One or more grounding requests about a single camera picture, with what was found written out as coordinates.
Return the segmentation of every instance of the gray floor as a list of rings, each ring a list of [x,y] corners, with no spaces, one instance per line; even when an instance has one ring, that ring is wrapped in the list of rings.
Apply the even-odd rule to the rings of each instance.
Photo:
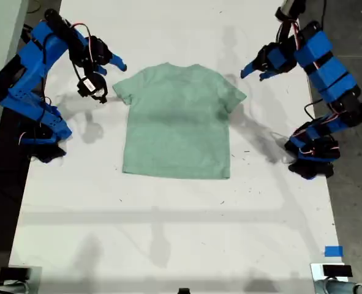
[[[319,20],[322,0],[308,1],[301,24]],[[328,0],[325,32],[332,40],[334,54],[340,57],[362,89],[362,0]],[[319,99],[312,89],[313,100]],[[317,116],[326,108],[315,108]],[[335,135],[342,158],[335,165],[335,176],[328,180],[339,242],[344,261],[352,265],[355,280],[362,282],[362,125]]]

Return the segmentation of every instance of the t-shirt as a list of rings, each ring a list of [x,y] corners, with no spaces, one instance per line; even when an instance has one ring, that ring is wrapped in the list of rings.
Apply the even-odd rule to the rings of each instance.
[[[228,179],[228,114],[246,98],[198,64],[148,67],[113,86],[130,105],[123,172]]]

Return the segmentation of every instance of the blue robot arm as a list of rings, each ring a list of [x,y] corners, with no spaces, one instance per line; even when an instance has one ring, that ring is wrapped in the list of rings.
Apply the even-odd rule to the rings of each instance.
[[[0,105],[31,119],[34,127],[22,129],[24,144],[51,145],[72,134],[57,107],[45,100],[44,79],[53,64],[69,50],[73,66],[82,67],[85,77],[77,73],[78,92],[105,103],[107,85],[102,67],[113,64],[125,71],[127,66],[95,36],[84,38],[67,20],[52,9],[45,12],[41,21],[30,33],[31,40],[0,71]],[[35,92],[42,84],[40,93]]]
[[[289,169],[306,179],[333,175],[332,162],[340,158],[340,151],[331,134],[362,123],[362,102],[358,100],[361,89],[331,50],[331,42],[319,23],[313,21],[295,36],[281,35],[281,40],[264,46],[241,71],[244,78],[260,70],[263,80],[299,64],[331,110],[331,114],[301,126],[285,144],[286,150],[297,158]]]

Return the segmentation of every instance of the white tabletop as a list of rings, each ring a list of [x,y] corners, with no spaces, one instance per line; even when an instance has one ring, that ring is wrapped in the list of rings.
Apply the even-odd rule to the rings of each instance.
[[[65,158],[31,164],[10,259],[42,267],[40,293],[313,293],[309,264],[341,261],[323,256],[337,245],[326,180],[290,173],[277,145],[307,120],[305,73],[238,78],[274,40],[281,2],[62,1],[63,17],[128,65],[107,66],[109,86],[163,62],[199,63],[248,97],[232,115],[229,180],[125,175],[128,107],[112,89],[105,105],[79,97],[64,55],[46,94],[73,138]]]

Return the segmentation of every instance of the t-shirt sleeve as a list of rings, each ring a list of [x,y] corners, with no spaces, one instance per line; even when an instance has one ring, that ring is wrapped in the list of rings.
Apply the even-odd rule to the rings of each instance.
[[[222,76],[220,76],[220,82],[218,83],[217,90],[227,113],[231,113],[235,107],[246,98],[246,95],[243,92],[233,86]]]
[[[133,77],[113,85],[113,89],[117,96],[121,98],[125,104],[130,105],[136,98],[136,95],[146,86],[148,79],[148,69],[143,69],[136,73]]]

